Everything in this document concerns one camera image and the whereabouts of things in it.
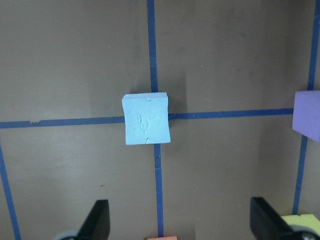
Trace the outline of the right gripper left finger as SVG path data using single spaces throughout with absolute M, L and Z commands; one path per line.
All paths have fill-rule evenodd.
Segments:
M 109 201 L 107 199 L 97 200 L 77 233 L 77 239 L 107 240 L 110 230 Z

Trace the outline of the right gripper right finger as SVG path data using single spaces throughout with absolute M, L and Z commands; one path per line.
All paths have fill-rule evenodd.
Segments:
M 256 240 L 289 240 L 294 235 L 294 230 L 263 197 L 250 199 L 249 225 Z

